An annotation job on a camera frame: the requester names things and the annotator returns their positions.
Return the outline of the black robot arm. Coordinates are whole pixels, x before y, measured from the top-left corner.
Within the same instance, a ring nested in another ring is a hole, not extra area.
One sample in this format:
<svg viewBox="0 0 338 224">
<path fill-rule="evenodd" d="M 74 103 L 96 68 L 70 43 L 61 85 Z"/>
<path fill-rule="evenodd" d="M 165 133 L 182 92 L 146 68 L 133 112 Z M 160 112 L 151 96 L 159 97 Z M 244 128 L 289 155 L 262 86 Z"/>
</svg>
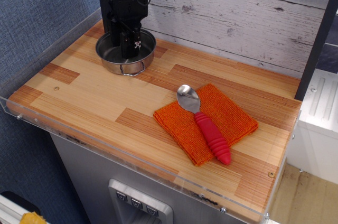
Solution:
<svg viewBox="0 0 338 224">
<path fill-rule="evenodd" d="M 110 34 L 123 59 L 138 56 L 141 48 L 141 21 L 148 16 L 151 0 L 109 0 Z"/>
</svg>

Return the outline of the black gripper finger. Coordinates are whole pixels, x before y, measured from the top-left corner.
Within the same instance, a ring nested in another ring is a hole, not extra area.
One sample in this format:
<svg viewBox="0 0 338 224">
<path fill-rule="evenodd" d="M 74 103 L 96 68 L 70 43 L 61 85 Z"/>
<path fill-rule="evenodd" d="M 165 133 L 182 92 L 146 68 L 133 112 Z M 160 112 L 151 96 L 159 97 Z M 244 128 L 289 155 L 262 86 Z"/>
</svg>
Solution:
<svg viewBox="0 0 338 224">
<path fill-rule="evenodd" d="M 124 28 L 120 34 L 120 46 L 123 58 L 138 56 L 142 46 L 140 27 L 134 27 L 133 29 Z"/>
</svg>

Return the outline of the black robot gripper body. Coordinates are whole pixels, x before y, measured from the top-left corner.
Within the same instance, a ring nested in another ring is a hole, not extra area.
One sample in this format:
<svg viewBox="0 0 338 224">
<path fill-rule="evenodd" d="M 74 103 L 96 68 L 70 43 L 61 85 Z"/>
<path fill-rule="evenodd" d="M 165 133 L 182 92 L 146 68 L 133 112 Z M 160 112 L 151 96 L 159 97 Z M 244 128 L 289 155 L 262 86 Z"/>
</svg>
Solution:
<svg viewBox="0 0 338 224">
<path fill-rule="evenodd" d="M 124 28 L 142 27 L 141 21 L 148 15 L 148 0 L 111 0 L 111 40 L 120 46 L 120 34 Z"/>
</svg>

